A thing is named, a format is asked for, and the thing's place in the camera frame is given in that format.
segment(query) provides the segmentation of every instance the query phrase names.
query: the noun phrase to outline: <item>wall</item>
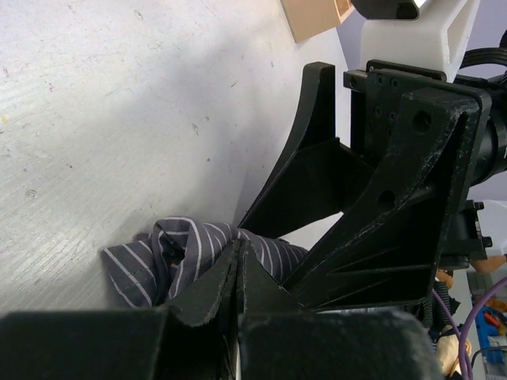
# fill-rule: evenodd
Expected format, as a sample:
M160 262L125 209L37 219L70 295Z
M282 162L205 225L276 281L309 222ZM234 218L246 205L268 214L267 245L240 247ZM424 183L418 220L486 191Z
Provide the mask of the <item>wall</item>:
M337 28L349 69L359 67L360 33L363 23L364 18L358 12L354 12L343 25ZM475 49L498 46L501 36L506 29L507 1L482 0L475 19L468 48ZM465 69L461 74L491 78L501 74L503 71L504 69L501 66L484 65ZM470 191L470 198L474 200L507 200L506 189L507 173L498 174L486 183L472 188Z

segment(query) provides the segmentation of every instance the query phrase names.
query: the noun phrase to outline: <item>black plastic part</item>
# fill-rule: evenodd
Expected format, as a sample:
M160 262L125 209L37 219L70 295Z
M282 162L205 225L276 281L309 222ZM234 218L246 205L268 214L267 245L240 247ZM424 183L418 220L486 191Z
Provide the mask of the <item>black plastic part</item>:
M371 20L416 20L421 9L413 0L353 0L356 10Z
M427 334L402 313L246 315L239 341L244 380L442 378Z
M284 283L311 310L423 299L452 218L465 208L489 94L392 67L344 76L353 88L352 150L334 137L302 147L305 134L334 128L312 118L317 108L334 112L324 85L334 83L331 69L305 68L292 133L241 224L276 238L345 212Z
M490 238L483 237L477 212L484 203L468 200L465 208L451 219L444 249L440 257L439 268L456 270L468 268L470 260L485 260L485 248Z

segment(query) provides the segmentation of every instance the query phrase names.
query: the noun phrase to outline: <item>gray striped fabric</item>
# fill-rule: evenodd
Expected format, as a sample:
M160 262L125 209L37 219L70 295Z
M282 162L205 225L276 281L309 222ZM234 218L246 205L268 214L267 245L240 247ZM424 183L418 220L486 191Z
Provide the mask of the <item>gray striped fabric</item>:
M251 241L265 270L282 283L307 251L226 223L192 218L159 220L151 235L104 249L113 286L131 307L157 306L179 295L216 262L229 241Z

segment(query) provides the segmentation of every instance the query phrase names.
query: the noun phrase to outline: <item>black cable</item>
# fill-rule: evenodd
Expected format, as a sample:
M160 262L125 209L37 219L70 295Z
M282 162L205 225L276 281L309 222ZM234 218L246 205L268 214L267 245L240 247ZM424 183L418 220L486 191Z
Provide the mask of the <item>black cable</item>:
M472 356L472 366L474 366L475 359L477 359L478 354L482 354L483 352L488 352L488 351L496 351L496 350L507 350L507 346L488 347L488 348L481 348L480 350L477 350L474 353L474 355Z
M463 57L461 68L487 64L507 67L507 48L484 47L482 49L469 50Z

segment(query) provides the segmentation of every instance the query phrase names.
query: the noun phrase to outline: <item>white table surface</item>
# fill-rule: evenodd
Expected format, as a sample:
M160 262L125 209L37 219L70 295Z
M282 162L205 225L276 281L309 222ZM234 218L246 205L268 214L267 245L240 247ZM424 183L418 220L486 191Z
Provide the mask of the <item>white table surface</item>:
M280 0L0 10L0 310L111 306L101 248L170 215L239 221L288 137L306 63L337 66L349 140L337 33L294 44Z

